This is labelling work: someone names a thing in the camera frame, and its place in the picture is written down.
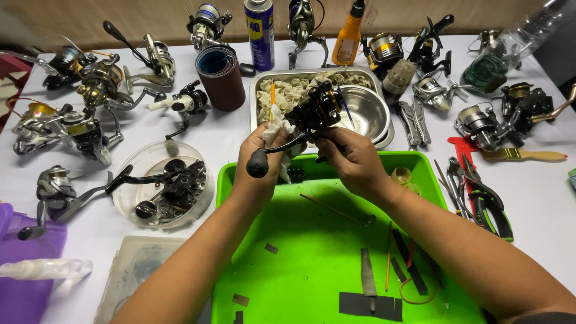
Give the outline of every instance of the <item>beige wall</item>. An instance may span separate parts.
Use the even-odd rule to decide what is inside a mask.
[[[247,39],[242,0],[221,0],[233,15],[225,29],[228,41]],[[207,0],[188,0],[193,13]],[[286,39],[288,3],[274,0],[276,39]],[[334,37],[342,28],[353,0],[323,0],[326,19],[315,35]],[[504,28],[521,21],[536,11],[543,0],[366,0],[367,8],[361,32],[375,35],[380,32],[413,34],[424,26],[426,16],[434,22],[451,13],[455,23],[445,33],[478,33],[487,28]],[[313,0],[317,23],[321,8]],[[0,0],[0,41],[17,41],[22,45],[63,45],[57,37],[63,34],[83,49],[122,47],[102,29],[102,21],[109,20],[134,45],[149,32],[154,39],[168,45],[188,44],[186,30],[188,14],[183,0]]]

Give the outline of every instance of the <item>stainless steel tray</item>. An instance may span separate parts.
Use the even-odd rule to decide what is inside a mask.
[[[306,69],[306,70],[284,70],[284,71],[268,71],[262,72],[258,74],[256,77],[252,79],[250,82],[250,131],[254,131],[258,127],[258,110],[259,110],[259,102],[256,98],[256,92],[260,89],[260,84],[264,80],[268,80],[273,78],[274,81],[284,81],[288,82],[294,78],[309,78],[312,79],[316,76],[316,74],[327,71],[327,70],[334,70],[336,72],[343,73],[344,71],[351,73],[352,75],[359,75],[364,76],[368,81],[370,81],[371,89],[378,93],[379,96],[382,96],[382,89],[380,87],[380,81],[376,77],[376,75],[365,67],[358,67],[352,66],[348,68],[343,67],[330,67],[327,69]],[[377,149],[384,148],[388,146],[392,140],[394,139],[394,125],[392,124],[392,120],[390,120],[390,126],[388,127],[388,134],[384,136],[384,138],[374,144]],[[317,153],[318,149],[316,147],[309,147],[304,151],[304,154],[312,154]]]

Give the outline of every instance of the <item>table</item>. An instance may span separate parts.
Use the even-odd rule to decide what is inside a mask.
[[[466,53],[467,46],[475,38],[474,35],[442,37],[444,44],[442,56],[446,50],[452,50],[453,53],[451,77],[455,80],[460,78],[463,70],[476,56],[475,53]],[[329,39],[327,43],[328,48],[333,48],[335,40]],[[405,47],[410,48],[412,44],[412,40],[408,39]],[[240,62],[251,62],[248,43],[236,43],[232,44],[232,47],[238,53]],[[294,44],[290,41],[275,43],[275,70],[288,69],[288,53],[293,50]],[[119,63],[129,66],[133,74],[149,73],[149,70],[137,61],[127,48],[104,50],[104,52],[118,53],[121,57]],[[175,93],[189,82],[198,79],[194,68],[196,54],[191,46],[171,47],[170,53],[177,62],[176,84],[170,92]],[[41,57],[50,59],[52,55],[43,54]],[[296,65],[299,69],[317,68],[320,67],[323,58],[322,48],[317,44],[310,44],[305,51],[298,55]],[[367,66],[361,53],[358,53],[354,66]],[[73,91],[45,91],[42,88],[42,81],[45,77],[44,70],[35,66],[21,97],[33,97],[50,103],[53,107],[61,107],[64,103],[72,104],[77,110],[83,107],[82,98]],[[248,90],[250,80],[250,78],[243,78],[246,90]],[[523,61],[521,71],[512,71],[509,74],[507,84],[511,85],[522,81],[541,87],[554,98],[556,106],[565,101],[532,56]],[[444,75],[438,79],[438,82],[441,85],[446,84]],[[140,83],[140,85],[149,86],[145,83]],[[136,86],[133,97],[138,96],[141,90],[142,86]],[[412,98],[412,91],[409,89],[402,100],[411,104]],[[28,213],[29,216],[34,217],[37,204],[35,188],[38,174],[55,164],[85,172],[81,179],[74,181],[75,189],[79,194],[91,187],[103,185],[106,179],[105,170],[110,170],[116,174],[131,154],[145,145],[163,140],[164,135],[174,132],[179,127],[180,118],[175,112],[148,111],[146,105],[152,101],[152,97],[146,96],[134,110],[118,113],[125,139],[111,149],[113,163],[109,167],[96,161],[83,160],[79,152],[74,149],[68,150],[61,144],[38,150],[27,156],[17,156],[12,151],[15,135],[7,131],[18,121],[18,116],[12,114],[6,124],[7,130],[0,134],[0,155],[2,156],[0,168],[3,170],[2,183],[5,184],[0,191],[0,198],[4,202],[14,205],[14,210]],[[425,108],[426,123],[432,144],[422,152],[432,164],[433,160],[437,159],[441,166],[448,166],[448,157],[455,155],[455,150],[452,144],[447,143],[446,139],[458,136],[453,128],[453,122],[458,112],[467,106],[482,101],[486,101],[486,99],[471,96],[467,102],[464,102],[459,97],[455,97],[453,107],[448,112]],[[24,112],[27,109],[27,104],[23,100],[19,101],[15,110]],[[495,100],[494,105],[496,113],[500,116],[499,100]],[[99,110],[99,113],[97,118],[105,126],[107,134],[111,134],[113,121],[104,110]],[[396,135],[385,150],[406,150],[408,144],[404,128],[394,113],[392,114],[392,122],[395,125]],[[216,177],[224,164],[237,161],[240,144],[249,134],[248,95],[246,102],[240,109],[231,113],[211,109],[205,116],[194,119],[191,124],[193,126],[176,139],[197,149]],[[576,293],[576,278],[573,276],[575,262],[565,255],[569,255],[571,247],[576,246],[576,235],[573,235],[572,232],[576,228],[576,218],[570,216],[570,211],[573,212],[576,209],[576,195],[567,178],[567,171],[575,167],[574,163],[571,162],[576,157],[575,125],[576,113],[568,108],[553,125],[538,124],[534,127],[532,135],[525,140],[524,148],[527,150],[555,150],[567,154],[568,160],[561,163],[537,161],[488,163],[482,159],[480,153],[472,154],[483,182],[492,187],[502,197],[506,205],[506,213],[514,230],[515,241],[513,244],[544,266],[572,293]],[[450,210],[456,210],[445,189],[442,188],[442,190]],[[204,216],[191,226],[166,232],[138,228],[119,215],[110,197],[105,194],[93,197],[69,222],[68,240],[62,257],[90,259],[94,262],[94,270],[79,286],[74,287],[66,294],[60,294],[61,291],[56,291],[53,294],[42,323],[92,323],[104,292],[110,265],[125,236],[187,238],[202,225],[214,211],[214,208],[215,199]]]

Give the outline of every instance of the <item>purple container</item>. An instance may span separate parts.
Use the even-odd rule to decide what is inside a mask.
[[[0,265],[30,259],[58,259],[66,241],[66,225],[46,222],[48,231],[34,240],[18,240],[18,232],[35,226],[36,219],[17,213],[11,204],[0,204]],[[38,324],[54,280],[0,278],[0,322]]]

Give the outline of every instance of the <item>green-handled pliers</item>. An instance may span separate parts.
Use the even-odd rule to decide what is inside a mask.
[[[494,190],[482,183],[480,175],[478,175],[478,172],[476,172],[476,169],[474,169],[474,166],[464,154],[463,159],[465,177],[473,188],[473,191],[468,196],[473,199],[474,217],[476,218],[476,221],[487,231],[500,236],[508,242],[513,242],[514,235],[512,234],[512,227],[510,226],[510,221],[504,212],[504,203],[500,199],[500,196]],[[496,226],[498,227],[498,232],[488,217],[488,210],[491,212]]]

